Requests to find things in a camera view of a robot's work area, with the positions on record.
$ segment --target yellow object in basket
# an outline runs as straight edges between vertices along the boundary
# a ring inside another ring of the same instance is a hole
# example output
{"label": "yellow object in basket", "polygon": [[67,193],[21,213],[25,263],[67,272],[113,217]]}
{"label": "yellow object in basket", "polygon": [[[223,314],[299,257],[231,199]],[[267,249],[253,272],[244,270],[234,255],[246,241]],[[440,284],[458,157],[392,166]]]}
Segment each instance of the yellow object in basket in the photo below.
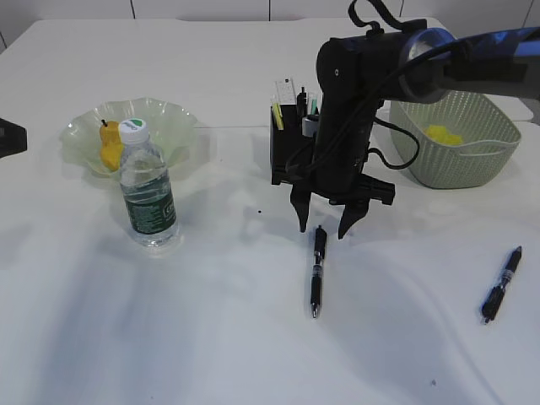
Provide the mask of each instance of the yellow object in basket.
{"label": "yellow object in basket", "polygon": [[124,145],[120,140],[120,132],[118,131],[118,122],[103,120],[103,125],[100,128],[101,138],[101,161],[111,171],[117,171],[120,167],[120,158]]}
{"label": "yellow object in basket", "polygon": [[450,133],[444,125],[430,125],[425,134],[434,141],[444,145],[457,146],[463,144],[463,138]]}

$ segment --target water bottle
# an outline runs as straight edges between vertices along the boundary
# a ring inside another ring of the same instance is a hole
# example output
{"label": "water bottle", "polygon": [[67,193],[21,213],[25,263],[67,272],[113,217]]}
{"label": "water bottle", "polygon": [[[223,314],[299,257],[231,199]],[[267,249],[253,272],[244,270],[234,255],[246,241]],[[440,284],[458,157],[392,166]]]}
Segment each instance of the water bottle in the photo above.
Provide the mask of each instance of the water bottle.
{"label": "water bottle", "polygon": [[150,142],[145,121],[122,121],[119,131],[124,144],[120,185],[134,230],[132,237],[143,246],[168,245],[178,236],[178,223],[163,155]]}

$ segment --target woven basket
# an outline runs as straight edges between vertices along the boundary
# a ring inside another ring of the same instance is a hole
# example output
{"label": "woven basket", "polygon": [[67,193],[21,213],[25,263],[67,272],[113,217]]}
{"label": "woven basket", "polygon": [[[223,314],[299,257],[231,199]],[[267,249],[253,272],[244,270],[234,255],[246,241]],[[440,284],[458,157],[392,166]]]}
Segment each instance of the woven basket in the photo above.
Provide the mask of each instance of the woven basket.
{"label": "woven basket", "polygon": [[[514,153],[521,134],[514,123],[485,95],[451,91],[430,105],[392,102],[390,121],[410,131],[420,142],[420,153],[409,167],[414,177],[431,188],[466,188],[491,181]],[[444,125],[461,135],[463,144],[448,146],[427,135],[429,125]],[[391,131],[404,161],[416,150],[412,139]]]}

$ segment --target green glass bowl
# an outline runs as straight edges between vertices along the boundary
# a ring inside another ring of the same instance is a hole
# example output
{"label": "green glass bowl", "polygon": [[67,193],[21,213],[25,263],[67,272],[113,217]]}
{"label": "green glass bowl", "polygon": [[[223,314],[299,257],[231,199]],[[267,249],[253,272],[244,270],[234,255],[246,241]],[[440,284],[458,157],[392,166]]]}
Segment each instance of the green glass bowl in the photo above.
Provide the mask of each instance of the green glass bowl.
{"label": "green glass bowl", "polygon": [[116,177],[116,172],[101,162],[101,120],[121,122],[132,117],[148,123],[150,139],[162,148],[169,167],[178,163],[181,151],[195,141],[197,118],[179,105],[149,97],[109,101],[73,118],[63,129],[60,139],[64,160],[87,166],[100,176]]}

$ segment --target bottle cap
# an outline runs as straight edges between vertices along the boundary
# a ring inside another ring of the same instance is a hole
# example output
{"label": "bottle cap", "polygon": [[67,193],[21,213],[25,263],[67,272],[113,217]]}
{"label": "bottle cap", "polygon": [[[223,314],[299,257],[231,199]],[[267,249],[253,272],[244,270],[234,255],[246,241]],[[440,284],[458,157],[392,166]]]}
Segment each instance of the bottle cap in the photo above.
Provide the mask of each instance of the bottle cap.
{"label": "bottle cap", "polygon": [[122,121],[118,129],[120,131],[121,142],[125,145],[146,142],[150,138],[148,125],[145,121],[138,118],[130,118],[129,120]]}

